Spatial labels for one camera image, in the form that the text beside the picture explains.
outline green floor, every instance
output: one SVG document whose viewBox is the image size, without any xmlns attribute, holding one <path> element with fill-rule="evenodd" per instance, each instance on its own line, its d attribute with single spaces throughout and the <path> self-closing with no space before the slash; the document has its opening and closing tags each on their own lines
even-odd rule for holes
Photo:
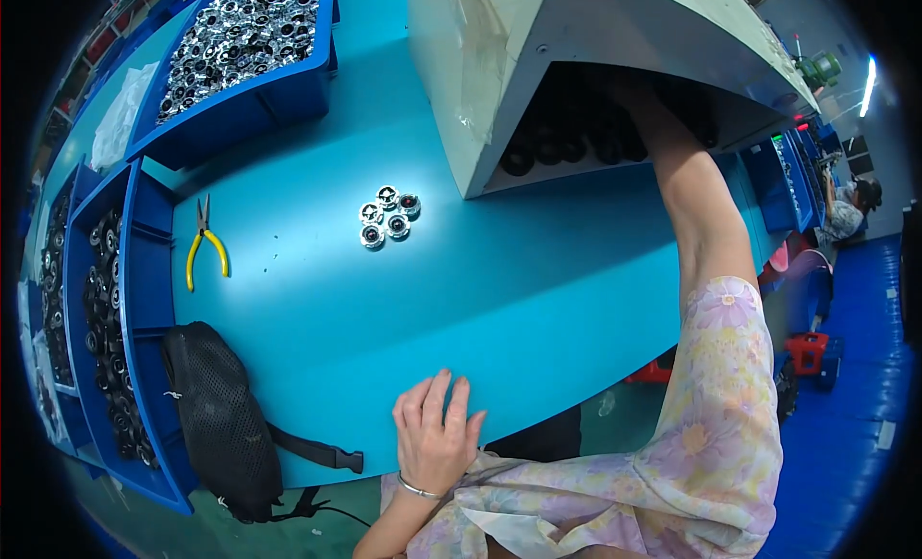
<svg viewBox="0 0 922 559">
<path fill-rule="evenodd" d="M 776 351 L 788 335 L 784 287 L 765 301 L 765 318 Z M 666 387 L 624 383 L 582 404 L 582 454 L 637 450 L 653 434 Z M 244 525 L 231 517 L 207 491 L 190 496 L 194 515 L 161 507 L 108 477 L 91 481 L 86 471 L 67 459 L 76 496 L 98 523 L 122 545 L 142 558 L 286 557 L 347 559 L 366 528 L 331 511 L 312 519 L 291 519 L 265 525 Z M 294 506 L 301 490 L 287 491 L 278 512 Z M 377 479 L 323 487 L 316 501 L 348 511 L 369 523 L 378 516 Z"/>
</svg>

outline white machine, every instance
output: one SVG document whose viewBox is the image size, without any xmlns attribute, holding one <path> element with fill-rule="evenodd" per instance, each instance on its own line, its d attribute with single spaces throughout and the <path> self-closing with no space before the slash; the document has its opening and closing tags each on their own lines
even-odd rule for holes
<svg viewBox="0 0 922 559">
<path fill-rule="evenodd" d="M 527 176 L 498 166 L 552 61 L 702 83 L 714 102 L 714 152 L 746 148 L 818 111 L 778 38 L 745 0 L 409 0 L 409 41 L 465 198 L 611 167 L 591 154 L 536 164 Z"/>
</svg>

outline fluorescent light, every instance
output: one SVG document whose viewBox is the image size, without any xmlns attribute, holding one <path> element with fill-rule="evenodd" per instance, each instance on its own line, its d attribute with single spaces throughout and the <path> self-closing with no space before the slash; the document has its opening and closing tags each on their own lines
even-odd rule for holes
<svg viewBox="0 0 922 559">
<path fill-rule="evenodd" d="M 868 115 L 868 105 L 870 104 L 870 93 L 874 90 L 874 80 L 877 79 L 877 65 L 874 63 L 874 58 L 870 58 L 868 61 L 868 82 L 865 83 L 865 96 L 861 100 L 861 110 L 859 111 L 859 116 Z"/>
</svg>

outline pink floral sleeve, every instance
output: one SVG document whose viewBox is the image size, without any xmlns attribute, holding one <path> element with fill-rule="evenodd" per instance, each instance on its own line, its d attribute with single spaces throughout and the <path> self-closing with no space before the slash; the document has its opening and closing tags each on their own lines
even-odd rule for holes
<svg viewBox="0 0 922 559">
<path fill-rule="evenodd" d="M 482 453 L 409 543 L 409 559 L 520 557 L 590 545 L 651 557 L 753 557 L 775 523 L 782 451 L 758 291 L 719 277 L 686 304 L 653 438 L 636 453 L 555 463 Z M 382 508 L 396 481 L 382 478 Z"/>
</svg>

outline red stool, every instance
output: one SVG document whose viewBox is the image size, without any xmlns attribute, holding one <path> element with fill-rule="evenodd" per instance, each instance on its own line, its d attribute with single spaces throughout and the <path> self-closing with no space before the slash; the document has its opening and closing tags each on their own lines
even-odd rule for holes
<svg viewBox="0 0 922 559">
<path fill-rule="evenodd" d="M 656 360 L 644 365 L 636 373 L 628 375 L 625 383 L 668 383 L 672 369 L 660 369 Z"/>
<path fill-rule="evenodd" d="M 819 375 L 827 343 L 829 336 L 822 333 L 802 333 L 786 340 L 785 351 L 794 359 L 794 374 Z"/>
</svg>

